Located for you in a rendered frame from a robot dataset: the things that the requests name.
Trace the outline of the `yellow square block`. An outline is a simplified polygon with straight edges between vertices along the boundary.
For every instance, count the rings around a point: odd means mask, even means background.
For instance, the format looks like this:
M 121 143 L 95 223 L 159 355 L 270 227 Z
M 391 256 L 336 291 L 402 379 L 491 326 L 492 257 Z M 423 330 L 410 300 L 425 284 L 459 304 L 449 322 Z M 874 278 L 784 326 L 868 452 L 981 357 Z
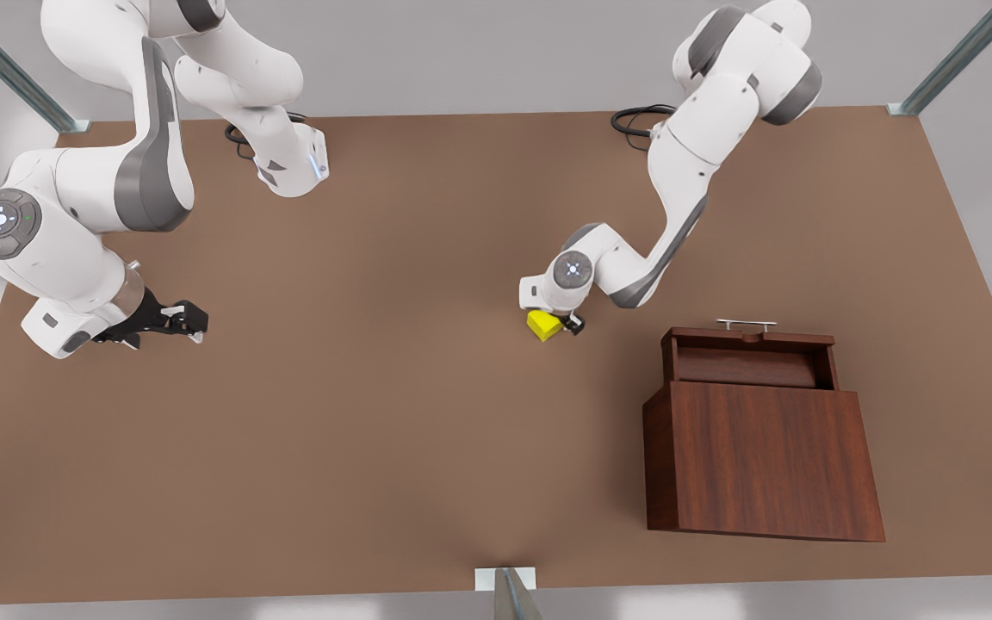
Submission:
M 541 342 L 546 342 L 556 333 L 560 333 L 566 329 L 560 317 L 538 309 L 528 312 L 527 326 Z

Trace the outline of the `wooden drawer with silver handle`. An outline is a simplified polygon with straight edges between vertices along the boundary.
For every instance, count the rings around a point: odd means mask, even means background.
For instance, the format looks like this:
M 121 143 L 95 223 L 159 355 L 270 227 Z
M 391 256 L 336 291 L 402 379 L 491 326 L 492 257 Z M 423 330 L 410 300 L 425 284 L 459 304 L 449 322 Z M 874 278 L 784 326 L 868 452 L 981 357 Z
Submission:
M 831 335 L 673 328 L 660 344 L 665 381 L 839 389 Z

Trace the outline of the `dark wooden cabinet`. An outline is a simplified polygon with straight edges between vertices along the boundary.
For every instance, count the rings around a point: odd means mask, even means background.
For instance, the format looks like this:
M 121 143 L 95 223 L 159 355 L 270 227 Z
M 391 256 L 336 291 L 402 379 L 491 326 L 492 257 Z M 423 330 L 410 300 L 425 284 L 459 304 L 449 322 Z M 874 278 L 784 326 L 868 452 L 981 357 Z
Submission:
M 670 381 L 642 426 L 650 530 L 884 541 L 854 392 Z

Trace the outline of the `silver frame post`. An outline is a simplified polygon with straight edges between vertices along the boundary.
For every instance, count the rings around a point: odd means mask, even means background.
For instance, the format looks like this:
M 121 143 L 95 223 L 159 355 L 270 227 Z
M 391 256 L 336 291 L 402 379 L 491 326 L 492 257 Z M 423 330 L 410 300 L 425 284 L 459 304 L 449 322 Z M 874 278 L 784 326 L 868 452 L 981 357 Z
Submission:
M 543 620 L 532 596 L 535 567 L 476 568 L 474 589 L 493 593 L 493 620 Z
M 0 47 L 0 81 L 60 134 L 86 133 L 90 122 L 68 114 L 50 94 Z
M 886 106 L 890 116 L 918 116 L 992 42 L 992 7 L 914 87 L 904 101 Z

